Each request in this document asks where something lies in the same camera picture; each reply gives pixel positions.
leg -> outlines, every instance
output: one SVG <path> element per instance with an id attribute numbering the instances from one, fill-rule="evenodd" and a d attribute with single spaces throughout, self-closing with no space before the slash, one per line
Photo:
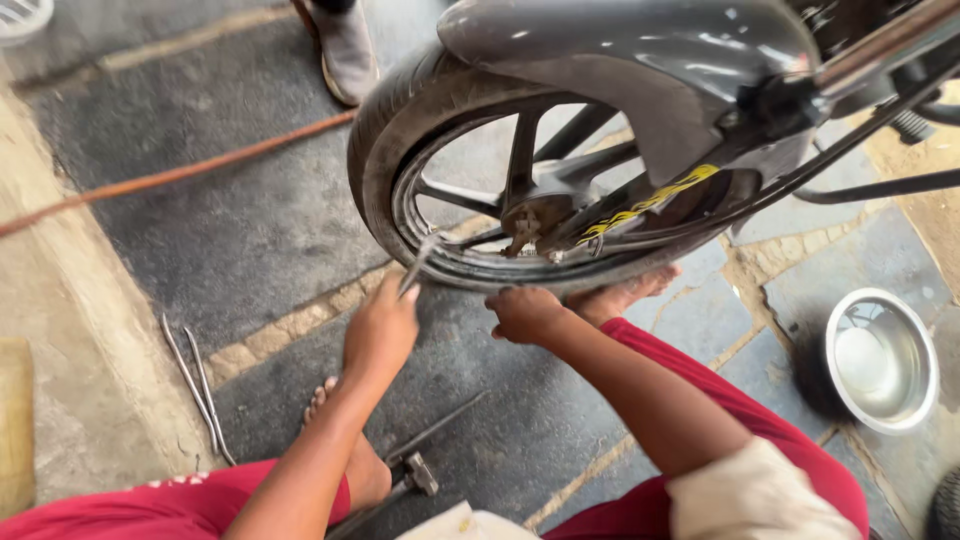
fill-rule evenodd
<path id="1" fill-rule="evenodd" d="M 304 423 L 310 422 L 335 383 L 330 379 L 317 388 L 303 413 Z M 275 459 L 269 459 L 148 482 L 126 491 L 57 501 L 0 522 L 0 538 L 212 540 L 227 530 L 275 463 Z M 343 520 L 353 510 L 378 503 L 389 493 L 390 481 L 390 469 L 361 437 L 330 508 L 330 524 Z"/>
<path id="2" fill-rule="evenodd" d="M 866 501 L 856 480 L 843 465 L 800 430 L 707 366 L 620 318 L 626 307 L 645 296 L 659 294 L 679 274 L 679 267 L 668 266 L 624 283 L 575 293 L 568 302 L 603 333 L 690 381 L 754 434 L 774 443 L 794 465 L 806 471 L 817 494 L 833 504 L 866 538 L 870 528 Z M 669 497 L 663 490 L 666 482 L 664 477 L 649 479 L 617 501 L 599 504 L 574 516 L 543 538 L 590 538 L 597 534 L 666 538 L 669 536 Z"/>
<path id="3" fill-rule="evenodd" d="M 356 107 L 380 78 L 363 7 L 357 5 L 356 0 L 313 0 L 313 3 L 320 8 L 316 10 L 314 38 L 320 47 L 318 53 L 326 87 L 341 103 Z M 300 16 L 308 17 L 309 13 Z"/>

shoe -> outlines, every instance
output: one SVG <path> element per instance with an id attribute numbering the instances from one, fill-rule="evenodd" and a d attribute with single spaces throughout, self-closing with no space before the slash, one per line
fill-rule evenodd
<path id="1" fill-rule="evenodd" d="M 317 10 L 316 21 L 326 86 L 344 105 L 356 107 L 380 80 L 363 8 L 357 2 L 344 13 Z"/>

red shorts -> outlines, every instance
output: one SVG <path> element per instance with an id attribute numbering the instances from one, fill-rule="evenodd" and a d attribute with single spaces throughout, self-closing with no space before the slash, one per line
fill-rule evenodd
<path id="1" fill-rule="evenodd" d="M 817 493 L 867 538 L 867 503 L 847 469 L 800 430 L 709 368 L 638 329 L 613 319 L 600 330 L 689 380 L 753 433 L 770 440 L 810 476 Z M 218 538 L 276 461 L 151 482 L 127 491 L 75 497 L 28 510 L 0 523 L 0 538 L 17 540 L 210 540 Z M 622 498 L 588 508 L 543 535 L 545 540 L 668 538 L 666 478 L 644 481 Z M 340 480 L 330 524 L 349 512 L 349 486 Z"/>

tire lever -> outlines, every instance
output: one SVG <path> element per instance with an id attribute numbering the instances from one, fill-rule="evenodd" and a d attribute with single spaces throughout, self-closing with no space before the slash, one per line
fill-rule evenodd
<path id="1" fill-rule="evenodd" d="M 402 297 L 410 290 L 423 264 L 433 254 L 433 250 L 437 249 L 444 242 L 443 231 L 436 231 L 423 239 L 423 242 L 420 243 L 420 249 L 417 251 L 417 259 L 414 260 L 410 270 L 407 271 L 407 274 L 403 276 L 403 280 L 400 281 L 400 289 L 397 296 Z"/>

grey fender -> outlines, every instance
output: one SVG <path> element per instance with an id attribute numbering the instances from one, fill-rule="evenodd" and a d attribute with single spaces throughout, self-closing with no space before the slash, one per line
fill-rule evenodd
<path id="1" fill-rule="evenodd" d="M 781 0 L 463 0 L 437 32 L 480 69 L 622 110 L 655 184 L 721 140 L 738 97 L 820 59 Z"/>

